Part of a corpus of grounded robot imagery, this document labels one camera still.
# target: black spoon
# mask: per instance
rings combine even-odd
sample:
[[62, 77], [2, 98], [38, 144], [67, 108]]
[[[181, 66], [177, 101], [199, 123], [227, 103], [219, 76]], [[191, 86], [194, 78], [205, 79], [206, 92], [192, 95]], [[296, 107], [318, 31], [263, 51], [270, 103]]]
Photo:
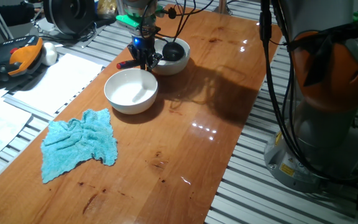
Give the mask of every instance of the black spoon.
[[164, 60], [170, 62], [179, 61], [185, 55], [185, 49], [176, 42], [169, 42], [162, 49]]

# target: yellow warning label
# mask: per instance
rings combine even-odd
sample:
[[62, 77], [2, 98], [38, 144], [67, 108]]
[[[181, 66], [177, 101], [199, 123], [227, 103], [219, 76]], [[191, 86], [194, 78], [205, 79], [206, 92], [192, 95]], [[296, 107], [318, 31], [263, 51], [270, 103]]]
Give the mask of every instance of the yellow warning label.
[[278, 144], [278, 142], [279, 142], [279, 140], [280, 140], [280, 138], [281, 138], [281, 135], [282, 135], [282, 133], [281, 133], [281, 132], [279, 132], [279, 133], [277, 134], [277, 136], [276, 136], [276, 143], [275, 143], [275, 145], [277, 145], [277, 144]]
[[281, 164], [280, 170], [283, 171], [284, 173], [290, 175], [291, 177], [293, 176], [293, 173], [295, 172], [294, 169], [285, 165], [284, 163]]

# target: wood grain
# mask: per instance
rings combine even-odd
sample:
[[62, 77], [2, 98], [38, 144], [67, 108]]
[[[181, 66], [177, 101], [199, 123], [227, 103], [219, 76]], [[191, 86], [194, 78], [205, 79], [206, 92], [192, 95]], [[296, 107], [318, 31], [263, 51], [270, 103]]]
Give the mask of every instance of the wood grain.
[[[116, 64], [131, 59], [124, 50], [55, 119], [108, 108], [116, 163], [90, 160], [42, 184], [46, 129], [0, 176], [0, 223], [203, 223], [264, 80], [256, 23], [212, 12], [191, 16], [180, 35], [191, 47], [189, 64], [157, 77], [157, 100], [138, 115], [114, 111], [104, 97]], [[157, 21], [167, 35], [177, 24]], [[274, 26], [272, 40], [280, 37]]]

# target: small white bowl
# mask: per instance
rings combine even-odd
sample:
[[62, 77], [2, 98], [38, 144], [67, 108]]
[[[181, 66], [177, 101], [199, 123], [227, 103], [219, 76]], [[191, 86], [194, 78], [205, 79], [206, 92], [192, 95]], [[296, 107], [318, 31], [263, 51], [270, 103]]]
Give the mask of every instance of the small white bowl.
[[154, 75], [138, 68], [115, 73], [104, 85], [104, 95], [111, 106], [124, 114], [138, 114], [149, 109], [157, 96]]
[[[172, 38], [165, 37], [165, 40], [172, 42]], [[187, 62], [190, 58], [190, 46], [184, 41], [179, 38], [176, 39], [176, 43], [180, 44], [185, 49], [185, 55], [176, 62], [169, 62], [165, 60], [159, 61], [158, 65], [156, 65], [153, 69], [153, 72], [159, 75], [174, 75], [176, 73], [181, 72], [185, 69]], [[166, 44], [163, 40], [155, 40], [154, 48], [157, 53], [162, 54], [162, 49]]]

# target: blue cloth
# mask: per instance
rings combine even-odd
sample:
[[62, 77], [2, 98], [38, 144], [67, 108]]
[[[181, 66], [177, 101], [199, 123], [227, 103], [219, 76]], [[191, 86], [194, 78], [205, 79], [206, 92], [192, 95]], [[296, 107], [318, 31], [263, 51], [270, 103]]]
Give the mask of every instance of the blue cloth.
[[42, 182], [47, 183], [91, 158], [111, 166], [117, 159], [117, 140], [112, 137], [107, 109], [87, 110], [82, 120], [49, 122], [49, 133], [41, 144], [44, 156]]

